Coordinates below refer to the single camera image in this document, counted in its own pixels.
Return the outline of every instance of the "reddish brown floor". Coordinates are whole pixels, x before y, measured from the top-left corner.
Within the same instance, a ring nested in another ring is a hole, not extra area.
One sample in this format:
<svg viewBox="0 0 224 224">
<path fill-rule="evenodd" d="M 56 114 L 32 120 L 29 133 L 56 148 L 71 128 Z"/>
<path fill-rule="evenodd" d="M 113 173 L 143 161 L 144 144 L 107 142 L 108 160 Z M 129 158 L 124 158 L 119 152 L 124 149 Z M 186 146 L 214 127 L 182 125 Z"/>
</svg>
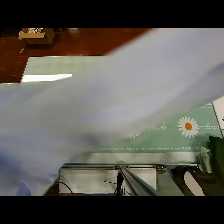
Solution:
<svg viewBox="0 0 224 224">
<path fill-rule="evenodd" d="M 79 28 L 57 32 L 53 45 L 26 46 L 18 37 L 0 38 L 0 83 L 20 82 L 28 57 L 105 55 L 149 28 Z"/>
</svg>

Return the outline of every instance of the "blurred white cloth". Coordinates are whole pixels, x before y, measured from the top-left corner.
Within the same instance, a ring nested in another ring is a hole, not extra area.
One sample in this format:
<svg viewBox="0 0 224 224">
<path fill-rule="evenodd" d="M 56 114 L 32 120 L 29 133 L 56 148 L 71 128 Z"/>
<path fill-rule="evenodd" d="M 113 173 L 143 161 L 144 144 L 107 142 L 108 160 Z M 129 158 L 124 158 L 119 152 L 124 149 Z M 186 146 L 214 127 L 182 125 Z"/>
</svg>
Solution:
<svg viewBox="0 0 224 224">
<path fill-rule="evenodd" d="M 157 29 L 94 70 L 0 89 L 0 195 L 43 195 L 71 158 L 224 95 L 224 29 Z"/>
</svg>

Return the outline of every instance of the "black cable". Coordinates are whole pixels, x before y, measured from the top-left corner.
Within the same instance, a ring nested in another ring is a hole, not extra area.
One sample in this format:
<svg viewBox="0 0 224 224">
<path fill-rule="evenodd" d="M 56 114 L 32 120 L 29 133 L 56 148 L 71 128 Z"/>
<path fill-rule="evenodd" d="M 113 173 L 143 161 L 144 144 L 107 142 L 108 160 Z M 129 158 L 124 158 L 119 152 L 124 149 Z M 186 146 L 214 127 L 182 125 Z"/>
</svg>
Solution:
<svg viewBox="0 0 224 224">
<path fill-rule="evenodd" d="M 66 183 L 64 183 L 62 181 L 58 181 L 58 182 L 55 182 L 55 183 L 56 184 L 64 184 L 69 189 L 69 191 L 72 193 L 72 196 L 75 196 L 74 193 L 72 192 L 71 188 Z"/>
</svg>

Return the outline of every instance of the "orange flower center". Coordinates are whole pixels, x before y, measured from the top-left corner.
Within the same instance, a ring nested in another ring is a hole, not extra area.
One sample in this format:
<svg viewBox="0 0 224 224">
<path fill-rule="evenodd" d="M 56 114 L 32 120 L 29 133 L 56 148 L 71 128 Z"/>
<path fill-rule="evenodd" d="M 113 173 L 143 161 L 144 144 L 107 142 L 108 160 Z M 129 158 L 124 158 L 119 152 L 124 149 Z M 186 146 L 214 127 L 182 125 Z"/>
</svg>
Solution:
<svg viewBox="0 0 224 224">
<path fill-rule="evenodd" d="M 192 124 L 190 124 L 190 123 L 186 123 L 186 124 L 185 124 L 185 128 L 186 128 L 187 130 L 191 130 L 191 129 L 192 129 Z"/>
</svg>

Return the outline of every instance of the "daisy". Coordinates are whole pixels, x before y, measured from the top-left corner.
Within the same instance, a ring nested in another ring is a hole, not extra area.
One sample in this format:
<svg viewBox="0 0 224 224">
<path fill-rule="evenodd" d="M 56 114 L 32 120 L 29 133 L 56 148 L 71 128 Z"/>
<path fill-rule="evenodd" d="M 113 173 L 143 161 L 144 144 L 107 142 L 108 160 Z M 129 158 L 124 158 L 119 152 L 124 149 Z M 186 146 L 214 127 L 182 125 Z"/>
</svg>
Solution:
<svg viewBox="0 0 224 224">
<path fill-rule="evenodd" d="M 177 127 L 179 128 L 179 131 L 182 131 L 182 135 L 185 135 L 185 137 L 191 138 L 199 133 L 199 127 L 194 118 L 186 116 L 182 117 L 181 119 L 179 119 Z"/>
<path fill-rule="evenodd" d="M 136 135 L 131 136 L 130 138 L 131 138 L 131 139 L 132 139 L 132 138 L 136 138 L 136 137 L 138 137 L 140 134 L 141 134 L 141 132 L 138 133 L 138 134 L 136 134 Z"/>
</svg>

